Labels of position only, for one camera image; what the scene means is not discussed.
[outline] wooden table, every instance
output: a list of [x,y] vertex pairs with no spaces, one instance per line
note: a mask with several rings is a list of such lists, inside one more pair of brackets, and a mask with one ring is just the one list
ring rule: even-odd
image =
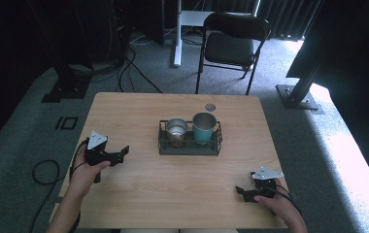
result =
[[[192,120],[206,104],[221,124],[219,155],[160,155],[159,122]],[[253,189],[250,172],[261,166],[282,171],[257,97],[98,93],[80,142],[92,130],[108,136],[107,152],[129,145],[130,153],[92,185],[80,228],[286,228],[235,190]],[[68,177],[60,196],[67,186]]]

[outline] metal tray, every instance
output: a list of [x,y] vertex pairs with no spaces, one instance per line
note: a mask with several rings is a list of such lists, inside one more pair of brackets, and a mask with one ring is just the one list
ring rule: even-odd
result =
[[[178,142],[173,142],[167,138],[166,123],[168,120],[161,120],[159,122],[158,133],[158,147],[161,155],[218,155],[221,148],[221,127],[220,122],[215,126],[215,130],[212,134],[212,139],[207,141],[206,145],[199,145],[194,141],[193,131],[188,130],[185,132],[185,137]],[[187,121],[187,128],[193,128],[193,122]]]

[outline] cable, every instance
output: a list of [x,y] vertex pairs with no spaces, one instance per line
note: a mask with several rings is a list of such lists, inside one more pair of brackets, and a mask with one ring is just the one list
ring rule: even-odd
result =
[[109,65],[99,70],[82,71],[82,70],[78,70],[75,68],[72,68],[72,70],[73,72],[75,72],[76,75],[80,75],[80,76],[106,75],[106,74],[113,74],[114,71],[119,70],[122,64],[123,64],[122,61],[115,60],[112,65]]
[[118,72],[115,72],[114,74],[110,75],[109,77],[103,78],[101,80],[90,81],[90,82],[91,83],[100,83],[100,82],[111,79],[112,77],[116,76],[117,74],[118,74]]
[[[75,154],[73,155],[73,161],[72,161],[72,166],[70,167],[70,180],[72,178],[72,175],[73,175],[73,172],[78,168],[80,167],[81,165],[85,164],[82,163],[80,164],[79,166],[77,166],[75,169],[73,169],[73,167],[75,166],[75,162],[76,162],[76,158],[78,157],[79,155],[79,152],[80,152],[80,149],[82,147],[83,144],[86,144],[87,142],[87,139],[82,141],[78,148],[76,149],[76,152]],[[55,168],[56,168],[56,175],[55,175],[55,179],[51,182],[41,182],[37,176],[36,176],[36,172],[37,172],[37,169],[42,165],[42,164],[45,164],[45,163],[53,163]],[[39,214],[40,212],[43,210],[43,208],[45,207],[46,203],[48,203],[48,200],[50,199],[50,196],[55,188],[55,186],[59,183],[59,182],[62,182],[64,180],[64,178],[66,177],[66,175],[64,175],[63,177],[59,178],[60,176],[60,165],[55,161],[55,160],[52,160],[52,159],[47,159],[47,160],[43,160],[43,161],[40,161],[38,162],[34,167],[33,167],[33,170],[32,170],[32,178],[33,178],[33,181],[40,184],[40,185],[50,185],[51,184],[51,188],[49,190],[49,193],[48,195],[46,195],[46,198],[45,200],[43,201],[42,205],[39,207],[39,209],[37,210],[36,212],[36,215],[33,217],[33,221],[31,223],[31,226],[30,226],[30,230],[29,232],[32,233],[33,230],[34,230],[34,225],[36,224],[36,220],[37,218],[39,217]]]
[[150,83],[159,93],[163,93],[148,77],[146,77],[145,74],[143,74],[143,72],[133,63],[134,59],[136,58],[136,51],[130,47],[128,47],[132,52],[133,52],[133,58],[132,59],[129,59],[127,56],[125,56],[124,58],[128,61],[128,64],[126,65],[126,67],[124,67],[124,69],[121,71],[119,77],[118,77],[118,81],[117,81],[117,86],[116,86],[116,91],[117,91],[117,88],[119,87],[120,88],[120,91],[121,92],[124,92],[122,86],[121,86],[121,78],[122,76],[124,75],[124,72],[127,70],[127,68],[129,68],[129,79],[130,79],[130,83],[133,87],[133,91],[136,92],[135,90],[135,87],[133,85],[133,82],[130,78],[130,66],[132,65],[138,72],[139,74],[148,82]]
[[[148,39],[149,41],[148,41],[148,42],[146,42],[146,43],[143,43],[143,44],[136,44],[136,43],[135,43],[136,41],[139,41],[139,40],[141,40],[142,38],[146,38],[146,39]],[[135,46],[146,46],[146,45],[149,45],[149,44],[151,44],[151,43],[153,43],[153,41],[152,41],[151,39],[149,39],[146,35],[142,35],[142,36],[139,36],[139,37],[137,37],[137,38],[133,39],[131,42],[129,42],[129,45],[135,45]]]
[[[47,162],[51,162],[51,163],[53,163],[53,164],[55,165],[55,167],[56,167],[56,176],[55,176],[55,179],[54,179],[53,181],[44,183],[44,182],[41,182],[41,181],[39,181],[39,180],[37,179],[37,177],[36,177],[36,170],[37,170],[37,168],[38,168],[40,165],[42,165],[42,164],[44,164],[44,163],[47,163]],[[30,231],[29,231],[30,233],[32,233],[32,232],[33,232],[34,225],[36,224],[37,217],[39,216],[39,214],[40,214],[40,212],[42,211],[42,209],[43,209],[43,207],[45,206],[45,204],[46,204],[46,203],[48,202],[48,200],[50,199],[51,193],[53,192],[53,190],[54,190],[55,186],[57,185],[57,183],[59,183],[59,182],[61,182],[61,181],[63,181],[63,180],[64,180],[64,177],[59,178],[59,175],[60,175],[60,166],[58,165],[58,163],[57,163],[56,161],[51,160],[51,159],[43,160],[43,161],[41,161],[41,162],[38,162],[38,163],[33,167],[33,171],[32,171],[32,177],[33,177],[33,180],[34,180],[36,183],[40,184],[40,185],[50,185],[50,184],[52,184],[52,186],[51,186],[51,188],[50,188],[50,191],[49,191],[48,195],[46,196],[45,200],[43,201],[42,205],[41,205],[41,206],[39,207],[39,209],[37,210],[36,215],[33,217],[33,221],[32,221],[32,223],[31,223]]]
[[201,42],[195,42],[195,41],[185,39],[185,38],[182,38],[182,41],[185,42],[186,44],[189,44],[189,45],[192,45],[192,46],[201,46],[202,45]]
[[286,191],[288,196],[286,196],[285,194],[279,192],[278,190],[275,190],[275,189],[273,189],[271,187],[268,187],[266,185],[263,186],[263,187],[266,188],[267,190],[273,191],[274,193],[277,193],[277,194],[281,195],[282,197],[284,197],[285,199],[287,199],[294,206],[294,208],[296,208],[297,212],[299,212],[299,214],[302,216],[302,212],[300,211],[299,207],[296,205],[296,203],[294,203],[293,199],[290,196],[290,193],[284,187],[283,187],[283,189]]

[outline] handheld controller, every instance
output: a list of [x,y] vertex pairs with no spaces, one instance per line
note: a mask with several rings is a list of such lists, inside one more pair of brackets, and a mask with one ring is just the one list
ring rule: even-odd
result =
[[254,180],[254,190],[245,191],[243,188],[236,186],[236,191],[243,196],[245,202],[257,203],[253,198],[256,195],[273,198],[276,194],[275,178],[283,177],[284,174],[274,170],[261,167],[259,172],[251,172]]
[[[123,158],[129,153],[129,146],[125,147],[121,152],[107,153],[105,152],[107,136],[103,136],[95,131],[91,132],[90,138],[87,138],[87,149],[85,150],[85,162],[90,166],[94,166],[103,161],[110,161],[110,166],[123,163]],[[95,183],[100,183],[101,173],[97,174]]]

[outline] human hand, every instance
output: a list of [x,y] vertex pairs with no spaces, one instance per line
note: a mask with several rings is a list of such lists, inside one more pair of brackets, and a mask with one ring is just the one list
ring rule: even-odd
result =
[[[281,181],[275,179],[277,191],[287,195],[286,190],[281,188]],[[284,198],[282,195],[276,193],[273,198],[264,196],[255,196],[254,200],[270,208],[277,216],[284,220],[290,232],[307,232],[305,222],[293,204]]]
[[73,167],[73,174],[71,177],[69,188],[67,192],[72,195],[84,198],[89,190],[91,184],[94,182],[96,175],[103,169],[110,166],[110,161],[103,161],[94,166],[90,166],[85,162],[84,153],[86,145],[82,145],[79,155]]

